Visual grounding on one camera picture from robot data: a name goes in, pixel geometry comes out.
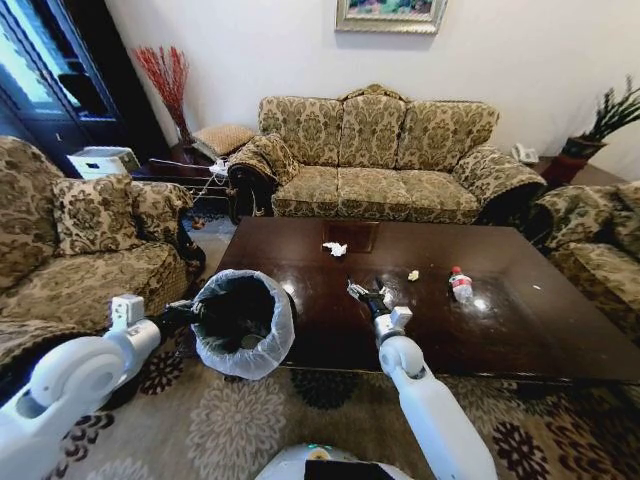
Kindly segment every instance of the painting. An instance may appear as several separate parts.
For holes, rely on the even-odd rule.
[[[438,32],[446,0],[338,0],[336,30]]]

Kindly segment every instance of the white trash bag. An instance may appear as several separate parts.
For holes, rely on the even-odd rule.
[[[206,319],[191,328],[198,355],[208,367],[258,380],[275,370],[289,353],[295,338],[289,297],[264,273],[217,273],[193,299],[194,313],[207,308]]]

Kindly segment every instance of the cabinet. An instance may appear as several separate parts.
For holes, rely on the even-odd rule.
[[[66,155],[89,145],[129,147],[143,163],[168,152],[103,0],[3,0],[0,51],[0,134],[65,174],[77,176]]]

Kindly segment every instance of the patterned sofa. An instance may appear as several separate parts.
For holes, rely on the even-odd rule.
[[[0,137],[0,400],[42,353],[105,330],[111,297],[141,295],[147,313],[157,314],[204,267],[178,221],[190,194],[158,183],[132,184],[134,220],[145,225],[140,246],[56,255],[51,183],[61,177],[35,147]]]
[[[529,239],[640,346],[640,182],[559,188],[536,201],[528,225]]]
[[[545,182],[485,144],[497,121],[483,103],[412,102],[379,85],[338,100],[268,97],[264,136],[229,175],[258,215],[500,223]]]

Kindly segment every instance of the plastic bottle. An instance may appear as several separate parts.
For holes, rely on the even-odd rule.
[[[459,302],[466,302],[473,298],[473,289],[471,288],[471,279],[462,273],[460,267],[451,269],[451,277],[449,285],[453,290],[453,296]]]

